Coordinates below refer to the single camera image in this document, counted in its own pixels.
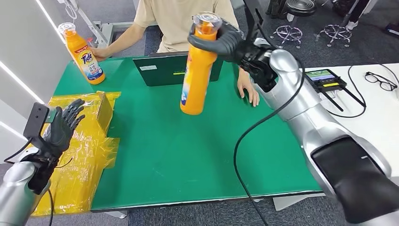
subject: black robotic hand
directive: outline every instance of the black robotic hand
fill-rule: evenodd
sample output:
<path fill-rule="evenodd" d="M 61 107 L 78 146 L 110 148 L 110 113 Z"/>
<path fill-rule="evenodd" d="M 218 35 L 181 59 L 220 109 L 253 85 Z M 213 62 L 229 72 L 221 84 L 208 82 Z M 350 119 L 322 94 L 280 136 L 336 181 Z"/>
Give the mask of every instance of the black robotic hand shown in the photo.
<path fill-rule="evenodd" d="M 69 148 L 69 142 L 79 122 L 85 118 L 81 115 L 76 118 L 83 110 L 84 100 L 77 99 L 73 101 L 65 110 L 56 107 L 56 114 L 53 122 L 44 131 L 43 139 L 51 148 L 52 154 L 59 158 L 64 151 Z"/>
<path fill-rule="evenodd" d="M 214 52 L 227 62 L 240 63 L 236 57 L 237 46 L 244 41 L 243 32 L 222 19 L 222 26 L 219 28 L 216 41 L 209 41 L 198 38 L 194 35 L 195 25 L 192 25 L 188 42 L 199 49 Z"/>

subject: tide bottle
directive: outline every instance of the tide bottle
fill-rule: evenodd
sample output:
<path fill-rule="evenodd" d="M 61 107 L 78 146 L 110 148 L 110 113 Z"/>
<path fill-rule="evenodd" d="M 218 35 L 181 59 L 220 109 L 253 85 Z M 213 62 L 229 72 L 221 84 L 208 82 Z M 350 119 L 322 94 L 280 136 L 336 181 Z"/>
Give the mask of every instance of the tide bottle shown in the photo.
<path fill-rule="evenodd" d="M 86 80 L 93 85 L 104 81 L 103 70 L 86 41 L 76 32 L 75 25 L 62 23 L 58 26 L 58 30 L 65 37 L 66 47 Z"/>
<path fill-rule="evenodd" d="M 221 18 L 211 12 L 202 12 L 193 17 L 195 35 L 205 40 L 216 40 Z M 190 115 L 201 114 L 216 53 L 196 48 L 190 44 L 184 75 L 180 109 Z"/>

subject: bottle label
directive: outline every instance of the bottle label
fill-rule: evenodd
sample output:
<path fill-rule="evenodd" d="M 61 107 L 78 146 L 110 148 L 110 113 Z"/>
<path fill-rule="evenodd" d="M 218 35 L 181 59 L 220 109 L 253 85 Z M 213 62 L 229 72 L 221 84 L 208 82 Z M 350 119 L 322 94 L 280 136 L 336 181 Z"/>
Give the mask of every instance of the bottle label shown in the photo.
<path fill-rule="evenodd" d="M 191 64 L 191 56 L 190 53 L 188 54 L 187 57 L 187 66 L 186 66 L 186 72 L 184 74 L 184 81 L 183 81 L 183 91 L 182 91 L 182 105 L 186 105 L 187 102 L 187 97 L 188 97 L 188 92 L 190 91 L 190 85 L 191 85 L 191 75 L 188 73 L 190 69 L 190 64 Z"/>
<path fill-rule="evenodd" d="M 98 65 L 97 60 L 93 57 L 93 53 L 88 49 L 87 45 L 75 53 L 79 53 L 79 66 L 90 81 L 98 79 L 103 75 L 103 70 Z"/>

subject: yellow plastic bag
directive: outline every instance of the yellow plastic bag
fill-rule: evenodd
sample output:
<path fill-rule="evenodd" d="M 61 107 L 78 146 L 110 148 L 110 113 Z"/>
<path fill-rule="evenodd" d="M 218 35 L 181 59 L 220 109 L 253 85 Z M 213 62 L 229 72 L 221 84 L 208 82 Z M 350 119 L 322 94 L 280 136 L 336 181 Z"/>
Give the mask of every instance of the yellow plastic bag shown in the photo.
<path fill-rule="evenodd" d="M 58 96 L 51 98 L 48 104 L 64 109 L 72 101 L 81 98 L 85 100 L 85 108 L 80 114 L 86 115 L 76 128 L 69 149 L 61 156 L 58 168 L 55 168 L 51 176 L 50 191 L 54 200 L 54 214 L 90 211 L 103 169 L 114 165 L 119 138 L 106 137 L 106 133 L 115 100 L 120 92 L 105 94 L 106 98 L 103 92 Z M 33 215 L 50 213 L 50 197 L 44 194 Z"/>

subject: table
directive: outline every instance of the table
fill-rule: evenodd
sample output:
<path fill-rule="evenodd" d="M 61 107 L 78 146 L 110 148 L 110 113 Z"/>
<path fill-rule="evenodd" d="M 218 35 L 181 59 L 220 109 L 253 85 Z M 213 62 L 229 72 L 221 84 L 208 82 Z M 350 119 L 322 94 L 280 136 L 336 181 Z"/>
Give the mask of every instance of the table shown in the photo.
<path fill-rule="evenodd" d="M 92 211 L 245 198 L 233 167 L 238 137 L 271 112 L 238 97 L 224 63 L 207 90 L 204 112 L 181 112 L 182 85 L 147 87 L 131 58 L 101 63 L 103 83 L 87 83 L 69 63 L 54 95 L 121 91 L 109 137 L 120 137 L 115 166 L 105 169 Z M 239 147 L 241 176 L 254 196 L 319 193 L 294 136 L 278 117 L 249 133 Z"/>
<path fill-rule="evenodd" d="M 397 76 L 399 76 L 399 64 L 386 64 Z M 306 71 L 314 71 L 320 68 L 309 68 Z M 359 99 L 360 96 L 349 80 L 349 66 L 328 67 L 348 83 L 347 88 Z M 399 99 L 394 92 L 387 92 L 380 88 L 377 83 L 370 83 L 364 79 L 366 72 L 373 72 L 384 76 L 397 84 L 392 74 L 380 65 L 361 65 L 351 69 L 351 77 L 366 100 L 366 112 L 353 119 L 335 117 L 343 126 L 358 136 L 372 143 L 388 160 L 392 167 L 392 181 L 399 185 Z M 337 92 L 335 101 L 344 109 L 340 112 L 329 101 L 322 101 L 322 105 L 329 111 L 338 115 L 357 115 L 362 112 L 363 107 L 344 91 Z M 320 196 L 324 194 L 298 195 L 289 197 L 273 198 L 276 210 L 281 210 L 305 198 Z"/>

